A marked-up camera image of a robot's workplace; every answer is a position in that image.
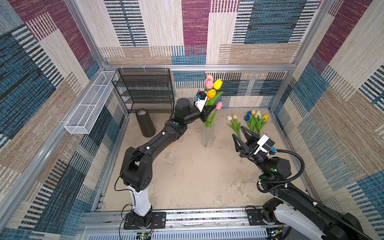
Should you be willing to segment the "clear glass vase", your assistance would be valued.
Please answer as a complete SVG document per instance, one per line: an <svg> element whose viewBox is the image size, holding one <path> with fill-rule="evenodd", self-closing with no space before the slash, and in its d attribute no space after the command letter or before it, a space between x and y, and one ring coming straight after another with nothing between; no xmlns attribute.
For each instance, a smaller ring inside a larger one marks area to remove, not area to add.
<svg viewBox="0 0 384 240"><path fill-rule="evenodd" d="M209 148L214 144L215 139L215 125L214 123L210 125L203 124L201 131L201 144L205 148Z"/></svg>

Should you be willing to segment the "pink tulip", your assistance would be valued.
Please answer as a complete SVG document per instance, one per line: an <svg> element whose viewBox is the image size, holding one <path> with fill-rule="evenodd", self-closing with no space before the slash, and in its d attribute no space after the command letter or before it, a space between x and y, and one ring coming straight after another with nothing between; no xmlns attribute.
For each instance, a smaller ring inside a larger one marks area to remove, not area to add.
<svg viewBox="0 0 384 240"><path fill-rule="evenodd" d="M214 78L212 75L207 75L205 79L205 89L207 91L211 90L214 87Z"/></svg>

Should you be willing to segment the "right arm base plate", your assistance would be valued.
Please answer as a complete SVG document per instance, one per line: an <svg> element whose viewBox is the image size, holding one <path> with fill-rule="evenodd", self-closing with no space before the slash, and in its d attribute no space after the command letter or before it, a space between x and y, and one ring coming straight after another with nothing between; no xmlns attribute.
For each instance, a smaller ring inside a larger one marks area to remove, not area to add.
<svg viewBox="0 0 384 240"><path fill-rule="evenodd" d="M272 226L272 225L281 225L282 223L277 220L265 220L262 213L263 209L258 209L254 206L247 206L245 212L247 214L247 219L250 226Z"/></svg>

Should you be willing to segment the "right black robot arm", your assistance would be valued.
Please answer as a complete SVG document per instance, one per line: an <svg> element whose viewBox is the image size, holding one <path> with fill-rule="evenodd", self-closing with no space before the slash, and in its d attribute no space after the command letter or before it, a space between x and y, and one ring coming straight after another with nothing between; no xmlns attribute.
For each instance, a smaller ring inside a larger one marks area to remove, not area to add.
<svg viewBox="0 0 384 240"><path fill-rule="evenodd" d="M257 189L273 198L263 205L263 221L267 225L280 222L311 240L368 240L359 220L342 214L317 201L292 182L305 170L303 158L295 152L275 149L274 141L241 126L246 137L232 137L241 158L254 163L261 171Z"/></svg>

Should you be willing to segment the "tulip bunch yellow orange pink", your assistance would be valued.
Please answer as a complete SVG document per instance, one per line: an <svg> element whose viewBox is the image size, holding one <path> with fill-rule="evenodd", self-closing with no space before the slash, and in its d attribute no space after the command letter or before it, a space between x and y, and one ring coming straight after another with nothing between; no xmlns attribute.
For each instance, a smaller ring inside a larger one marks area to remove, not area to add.
<svg viewBox="0 0 384 240"><path fill-rule="evenodd" d="M221 79L218 79L218 80L214 80L214 87L207 91L207 96L208 96L208 100L206 102L205 105L213 105L215 104L216 100L223 94L223 92L220 92L219 90L221 89L223 85L223 81ZM222 108L222 105L223 103L222 102L219 102L218 104L216 104L216 109L214 111L213 114L211 114L209 117L208 117L208 120L205 122L206 125L210 125L214 122L214 119L216 117L216 113L217 113L217 110L220 110Z"/></svg>

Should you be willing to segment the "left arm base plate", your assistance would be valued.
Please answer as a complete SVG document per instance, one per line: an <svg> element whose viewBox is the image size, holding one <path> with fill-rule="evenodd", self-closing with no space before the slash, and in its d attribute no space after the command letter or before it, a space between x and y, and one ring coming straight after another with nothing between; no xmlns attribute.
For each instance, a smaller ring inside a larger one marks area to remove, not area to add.
<svg viewBox="0 0 384 240"><path fill-rule="evenodd" d="M164 229L167 220L166 212L151 212L149 211L144 217L137 215L134 212L129 212L125 216L124 230L149 230L152 227L155 229Z"/></svg>

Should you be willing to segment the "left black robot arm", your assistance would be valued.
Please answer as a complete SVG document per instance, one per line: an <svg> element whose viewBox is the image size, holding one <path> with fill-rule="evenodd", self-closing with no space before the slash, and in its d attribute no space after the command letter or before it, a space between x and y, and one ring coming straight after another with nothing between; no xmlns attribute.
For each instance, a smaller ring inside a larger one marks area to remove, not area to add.
<svg viewBox="0 0 384 240"><path fill-rule="evenodd" d="M126 150L119 178L130 191L133 201L132 212L126 221L133 221L139 227L148 227L154 222L153 207L149 201L148 186L153 178L153 162L170 144L177 141L195 120L207 122L216 104L206 106L207 100L197 99L191 104L189 99L177 100L174 112L165 122L164 128L144 145Z"/></svg>

